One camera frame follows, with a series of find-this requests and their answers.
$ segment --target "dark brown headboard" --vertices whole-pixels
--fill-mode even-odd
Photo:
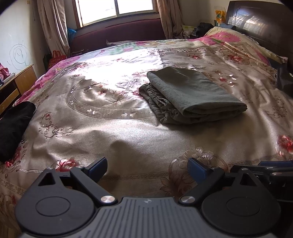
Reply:
[[[293,12],[285,5],[262,1],[230,1],[226,23],[268,50],[289,58],[293,69]]]

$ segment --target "curtain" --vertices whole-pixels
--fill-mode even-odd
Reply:
[[[69,56],[64,0],[37,0],[39,15],[46,41],[53,51]]]
[[[166,39],[182,38],[182,15],[178,0],[157,0]]]

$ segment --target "bedsheet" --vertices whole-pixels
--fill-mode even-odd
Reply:
[[[216,122],[160,124],[138,88],[148,71],[166,66],[202,72],[247,111]],[[224,29],[59,62],[16,102],[37,109],[14,157],[0,165],[0,220],[18,229],[15,204],[47,166],[68,171],[105,156],[108,171],[99,184],[114,196],[178,198],[196,185],[187,173],[190,157],[226,171],[292,159],[293,100],[274,86],[275,73],[257,44]]]

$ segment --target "sofa backrest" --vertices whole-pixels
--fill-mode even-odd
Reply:
[[[118,42],[124,40],[165,40],[160,19],[133,21],[108,26],[74,38],[70,46],[71,52],[81,50],[94,51],[107,47],[106,40]]]

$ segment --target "folded green fabric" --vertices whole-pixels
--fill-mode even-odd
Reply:
[[[195,70],[166,67],[147,73],[139,88],[161,123],[192,124],[234,117],[246,104]]]

